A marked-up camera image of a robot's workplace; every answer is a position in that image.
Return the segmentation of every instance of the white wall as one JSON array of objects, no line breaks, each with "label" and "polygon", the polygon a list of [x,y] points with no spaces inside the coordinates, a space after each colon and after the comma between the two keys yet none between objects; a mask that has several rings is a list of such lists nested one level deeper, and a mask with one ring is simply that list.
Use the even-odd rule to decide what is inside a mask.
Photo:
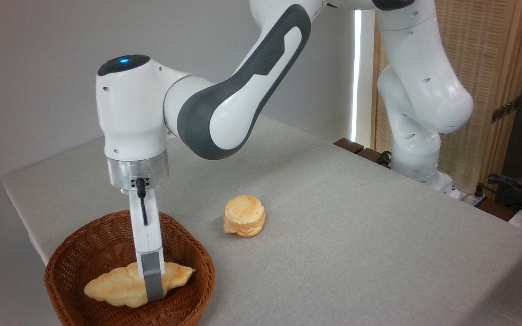
[{"label": "white wall", "polygon": [[[257,35],[246,0],[0,0],[0,181],[101,135],[94,81],[106,60],[148,54],[221,81]],[[353,13],[326,8],[265,114],[330,142],[348,136],[352,40]],[[0,183],[0,325],[58,324],[43,273]]]}]

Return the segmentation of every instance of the gray tablecloth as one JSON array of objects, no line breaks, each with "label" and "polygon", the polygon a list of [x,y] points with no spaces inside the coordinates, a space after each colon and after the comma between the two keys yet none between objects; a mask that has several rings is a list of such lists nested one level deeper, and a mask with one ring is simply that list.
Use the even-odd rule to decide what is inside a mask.
[{"label": "gray tablecloth", "polygon": [[[215,264],[203,325],[522,325],[518,227],[262,116],[228,159],[173,139],[169,161],[159,209]],[[4,186],[44,262],[82,225],[128,208],[103,139]],[[222,228],[241,194],[267,209],[252,239]]]}]

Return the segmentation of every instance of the brown woven basket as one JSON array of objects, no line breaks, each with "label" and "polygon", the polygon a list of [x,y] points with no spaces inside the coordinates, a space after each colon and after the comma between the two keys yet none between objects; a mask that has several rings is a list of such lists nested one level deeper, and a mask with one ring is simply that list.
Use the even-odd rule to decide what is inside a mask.
[{"label": "brown woven basket", "polygon": [[132,309],[98,302],[83,293],[87,283],[136,261],[130,212],[108,214],[67,237],[45,270],[45,287],[65,326],[196,325],[215,285],[211,256],[182,225],[160,213],[165,260],[196,269],[188,283],[164,300]]}]

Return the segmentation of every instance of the biscuit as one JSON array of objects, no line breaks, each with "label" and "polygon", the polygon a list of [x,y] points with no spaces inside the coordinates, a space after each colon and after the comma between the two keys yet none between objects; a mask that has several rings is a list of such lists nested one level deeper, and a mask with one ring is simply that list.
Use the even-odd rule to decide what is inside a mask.
[{"label": "biscuit", "polygon": [[265,224],[265,207],[255,196],[237,196],[225,206],[223,230],[229,235],[255,237]]}]

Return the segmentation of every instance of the bread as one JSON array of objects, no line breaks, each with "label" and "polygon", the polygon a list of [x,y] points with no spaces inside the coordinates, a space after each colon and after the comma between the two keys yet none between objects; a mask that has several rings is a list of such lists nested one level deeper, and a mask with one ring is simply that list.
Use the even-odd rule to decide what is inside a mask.
[{"label": "bread", "polygon": [[[164,263],[164,270],[162,288],[165,295],[168,290],[185,285],[195,271],[192,268],[170,262]],[[145,281],[139,277],[136,262],[125,268],[115,268],[109,273],[100,275],[90,281],[83,291],[87,296],[98,301],[106,301],[113,306],[127,305],[137,308],[149,301]]]},{"label": "bread", "polygon": [[225,206],[223,230],[230,235],[255,237],[265,224],[265,207],[255,196],[238,196]]}]

